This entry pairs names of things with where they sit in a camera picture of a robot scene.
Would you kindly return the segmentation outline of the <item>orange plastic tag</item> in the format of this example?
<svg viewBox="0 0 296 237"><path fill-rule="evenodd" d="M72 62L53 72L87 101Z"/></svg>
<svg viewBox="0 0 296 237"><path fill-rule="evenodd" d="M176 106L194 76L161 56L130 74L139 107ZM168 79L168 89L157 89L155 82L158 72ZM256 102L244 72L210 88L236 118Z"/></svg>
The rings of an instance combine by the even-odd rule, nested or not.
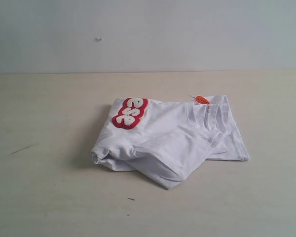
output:
<svg viewBox="0 0 296 237"><path fill-rule="evenodd" d="M195 102L199 103L199 104L204 104L204 105L209 105L210 104L210 101L203 97L203 96L193 96L193 95L189 95L191 98L193 98L195 100Z"/></svg>

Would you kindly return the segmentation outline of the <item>white t-shirt red lettering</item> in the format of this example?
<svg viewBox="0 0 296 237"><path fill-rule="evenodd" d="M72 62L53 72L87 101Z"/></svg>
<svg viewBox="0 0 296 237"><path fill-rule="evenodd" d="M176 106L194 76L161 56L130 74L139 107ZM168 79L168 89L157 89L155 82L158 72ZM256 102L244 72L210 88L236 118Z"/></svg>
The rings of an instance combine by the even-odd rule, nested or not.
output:
<svg viewBox="0 0 296 237"><path fill-rule="evenodd" d="M206 160L247 161L227 97L208 101L116 99L92 161L114 171L138 171L166 189L185 181Z"/></svg>

